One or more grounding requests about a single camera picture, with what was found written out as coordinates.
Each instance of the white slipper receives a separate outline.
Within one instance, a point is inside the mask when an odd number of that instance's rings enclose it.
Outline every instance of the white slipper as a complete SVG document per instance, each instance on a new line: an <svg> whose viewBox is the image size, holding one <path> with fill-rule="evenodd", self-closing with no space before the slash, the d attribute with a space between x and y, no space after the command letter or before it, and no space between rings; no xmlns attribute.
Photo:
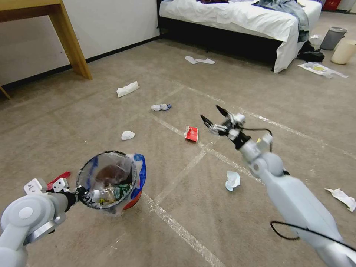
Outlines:
<svg viewBox="0 0 356 267"><path fill-rule="evenodd" d="M196 62L206 63L206 64L215 64L215 61L211 59L196 59Z"/></svg>
<svg viewBox="0 0 356 267"><path fill-rule="evenodd" d="M191 56L186 56L185 59L192 64L198 64L198 62L196 62L195 59L192 58Z"/></svg>

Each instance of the trash bin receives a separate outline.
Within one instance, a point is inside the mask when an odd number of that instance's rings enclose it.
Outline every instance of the trash bin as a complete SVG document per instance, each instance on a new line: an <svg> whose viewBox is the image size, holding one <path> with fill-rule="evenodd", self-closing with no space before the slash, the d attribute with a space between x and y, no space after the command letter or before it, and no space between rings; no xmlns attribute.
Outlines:
<svg viewBox="0 0 356 267"><path fill-rule="evenodd" d="M334 50L335 46L340 42L341 38L344 37L347 29L341 27L330 27L322 44L321 49L324 50Z"/></svg>
<svg viewBox="0 0 356 267"><path fill-rule="evenodd" d="M125 154L119 151L105 151L92 157L78 173L76 188L82 186L87 194L79 200L89 208L106 213L121 214L140 199L146 181L146 163L141 154ZM97 202L92 197L94 190L124 183L127 192L113 202Z"/></svg>
<svg viewBox="0 0 356 267"><path fill-rule="evenodd" d="M343 39L340 41L331 61L336 64L346 64L356 53L356 40Z"/></svg>

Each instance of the black cable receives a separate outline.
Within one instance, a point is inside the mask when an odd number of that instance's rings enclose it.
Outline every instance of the black cable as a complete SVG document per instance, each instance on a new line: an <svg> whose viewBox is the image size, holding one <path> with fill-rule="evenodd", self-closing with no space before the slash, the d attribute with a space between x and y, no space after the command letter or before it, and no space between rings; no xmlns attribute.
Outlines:
<svg viewBox="0 0 356 267"><path fill-rule="evenodd" d="M246 130L246 131L267 131L267 132L270 133L271 136L273 136L271 130L267 129L267 128L244 128L244 127L240 127L240 129ZM270 152L272 152L272 143L270 143Z"/></svg>
<svg viewBox="0 0 356 267"><path fill-rule="evenodd" d="M281 235L281 234L275 229L275 227L273 226L273 224L286 225L286 226L294 227L294 228L297 228L297 229L300 229L300 230L304 230L304 231L307 231L307 232L316 234L316 235L318 235L318 236L321 236L321 237L324 237L324 238L329 239L329 240L331 240L331 241L334 241L334 242L336 242L336 243L338 243L338 244L340 244L340 245L343 245L343 246L345 246L345 247L351 249L352 251L356 252L356 249L354 249L353 247L351 247L351 246L349 246L349 245L347 245L347 244L345 244L345 243L342 243L342 242L340 242L340 241L337 241L336 239L333 239L333 238L331 238L331 237L328 237L327 235L324 235L324 234L318 233L318 232L316 232L316 231L310 230L310 229L308 229L308 228L300 227L300 226L297 226L297 225L294 225L294 224L289 224L289 223L287 223L287 222L271 221L271 222L270 222L270 225L271 225L273 231L274 231L278 236L280 236L280 237L282 237L282 238L284 238L284 239L287 239L287 240L298 240L298 239L300 239L300 238L299 238L299 237L293 237L293 238L291 238L291 237L285 237L285 236Z"/></svg>

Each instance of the table leg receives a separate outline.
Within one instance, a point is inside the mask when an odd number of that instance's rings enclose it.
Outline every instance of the table leg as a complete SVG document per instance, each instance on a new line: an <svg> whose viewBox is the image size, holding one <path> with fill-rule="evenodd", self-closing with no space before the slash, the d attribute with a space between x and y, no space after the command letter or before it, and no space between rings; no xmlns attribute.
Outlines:
<svg viewBox="0 0 356 267"><path fill-rule="evenodd" d="M74 33L72 24L70 23L67 11L63 2L53 5L53 10L49 14L52 24L57 32L60 42L67 54L68 60L71 63L73 70L81 74L83 77L91 80L92 75L86 64L83 52Z"/></svg>
<svg viewBox="0 0 356 267"><path fill-rule="evenodd" d="M2 91L8 99L11 99L11 97L7 94L7 92L1 86L0 86L0 91Z"/></svg>

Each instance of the gray trash can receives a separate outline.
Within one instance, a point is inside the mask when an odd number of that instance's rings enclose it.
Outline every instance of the gray trash can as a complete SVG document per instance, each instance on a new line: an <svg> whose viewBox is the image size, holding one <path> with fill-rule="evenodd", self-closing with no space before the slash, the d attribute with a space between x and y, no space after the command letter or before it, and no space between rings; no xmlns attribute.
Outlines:
<svg viewBox="0 0 356 267"><path fill-rule="evenodd" d="M346 32L347 29L345 28L330 27L322 44L320 45L320 48L324 50L334 50Z"/></svg>

